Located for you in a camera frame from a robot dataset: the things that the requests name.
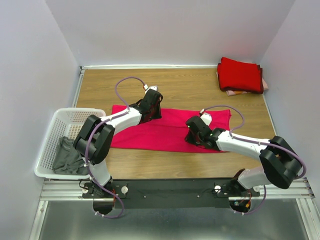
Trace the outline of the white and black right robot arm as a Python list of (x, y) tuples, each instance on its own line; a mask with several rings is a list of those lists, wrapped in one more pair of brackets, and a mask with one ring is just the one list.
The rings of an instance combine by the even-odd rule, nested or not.
[(221, 187), (221, 193), (241, 196), (256, 186), (274, 185), (288, 189), (305, 167), (288, 143), (279, 136), (259, 139), (234, 134), (223, 128), (210, 129), (200, 116), (186, 121), (185, 141), (207, 150), (232, 152), (260, 161), (261, 166), (239, 170)]

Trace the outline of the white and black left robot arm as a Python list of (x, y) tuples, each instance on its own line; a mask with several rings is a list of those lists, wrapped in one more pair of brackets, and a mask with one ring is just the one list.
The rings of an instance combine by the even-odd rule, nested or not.
[(157, 86), (145, 90), (145, 95), (138, 102), (115, 114), (103, 117), (90, 115), (84, 122), (73, 147), (84, 159), (89, 178), (94, 182), (93, 191), (101, 198), (111, 191), (109, 182), (112, 177), (105, 163), (113, 137), (130, 127), (160, 119), (160, 103), (163, 95)]

